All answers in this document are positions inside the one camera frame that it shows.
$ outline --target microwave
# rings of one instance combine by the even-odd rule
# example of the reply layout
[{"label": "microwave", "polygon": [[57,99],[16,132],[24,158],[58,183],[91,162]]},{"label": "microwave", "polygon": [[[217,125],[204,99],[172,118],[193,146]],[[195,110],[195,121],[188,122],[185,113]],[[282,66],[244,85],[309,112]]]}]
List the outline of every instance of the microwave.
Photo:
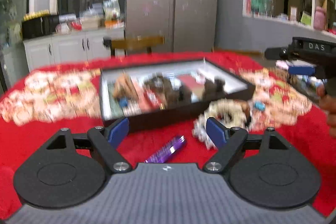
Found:
[{"label": "microwave", "polygon": [[50,35],[56,32],[56,26],[58,24],[58,15],[40,16],[23,21],[22,38],[25,40]]}]

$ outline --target purple packet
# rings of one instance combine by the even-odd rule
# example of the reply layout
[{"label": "purple packet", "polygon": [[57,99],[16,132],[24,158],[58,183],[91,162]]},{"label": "purple packet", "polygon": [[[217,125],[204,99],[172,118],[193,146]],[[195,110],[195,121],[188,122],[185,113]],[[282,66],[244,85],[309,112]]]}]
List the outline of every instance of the purple packet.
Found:
[{"label": "purple packet", "polygon": [[145,162],[162,164],[169,160],[173,153],[184,147],[184,145],[186,145],[184,136],[176,136],[159,151],[146,159]]}]

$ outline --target black tray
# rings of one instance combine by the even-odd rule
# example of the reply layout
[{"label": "black tray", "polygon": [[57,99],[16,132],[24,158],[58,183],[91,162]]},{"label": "black tray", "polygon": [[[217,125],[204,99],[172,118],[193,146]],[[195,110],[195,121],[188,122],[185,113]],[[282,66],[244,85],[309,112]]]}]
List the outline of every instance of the black tray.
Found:
[{"label": "black tray", "polygon": [[224,78],[226,80],[226,85],[224,88],[225,92],[220,92],[213,94],[211,96],[207,96],[205,100],[192,102],[192,103],[184,103],[181,102],[172,108],[166,108],[163,110],[154,110],[152,112],[142,113],[135,116],[128,116],[129,119],[129,132],[135,132],[140,130],[149,130],[153,128],[164,127],[173,123],[181,122],[184,120],[197,118],[201,113],[203,113],[208,107],[210,102],[216,101],[222,98],[227,99],[237,99],[237,100],[250,100],[253,96],[255,86],[243,78],[232,74],[231,72],[219,67],[218,65],[210,62],[207,59],[189,59],[189,60],[179,60],[173,62],[160,62],[160,63],[151,63],[151,64],[135,64],[126,67],[118,67],[111,69],[102,69],[100,75],[100,88],[99,88],[99,96],[100,96],[100,111],[103,120],[103,124],[105,127],[111,125],[115,122],[119,117],[116,118],[106,118],[103,103],[102,103],[102,94],[103,94],[103,85],[105,83],[105,78],[108,78],[109,74],[120,74],[123,71],[125,73],[129,73],[130,71],[139,71],[139,70],[150,70],[151,72],[144,72],[143,75],[150,75],[154,73],[160,73],[161,70],[166,68],[166,66],[175,67],[181,70],[182,67],[189,67],[190,72],[197,68],[199,65],[200,69],[211,69],[222,75],[225,75]]}]

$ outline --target human hand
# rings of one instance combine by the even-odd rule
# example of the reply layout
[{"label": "human hand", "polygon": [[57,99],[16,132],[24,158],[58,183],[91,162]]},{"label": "human hand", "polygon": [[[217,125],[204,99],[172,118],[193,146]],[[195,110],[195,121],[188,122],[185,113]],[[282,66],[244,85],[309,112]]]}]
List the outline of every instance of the human hand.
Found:
[{"label": "human hand", "polygon": [[326,95],[323,85],[318,86],[316,93],[320,96],[320,108],[328,111],[327,125],[330,126],[330,136],[336,138],[336,98]]}]

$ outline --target pink water bottle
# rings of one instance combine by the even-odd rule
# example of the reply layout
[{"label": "pink water bottle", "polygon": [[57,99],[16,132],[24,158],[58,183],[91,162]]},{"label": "pink water bottle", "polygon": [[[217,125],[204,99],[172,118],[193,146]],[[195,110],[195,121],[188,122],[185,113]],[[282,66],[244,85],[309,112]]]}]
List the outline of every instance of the pink water bottle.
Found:
[{"label": "pink water bottle", "polygon": [[326,11],[322,7],[316,7],[314,16],[314,29],[323,31],[326,25]]}]

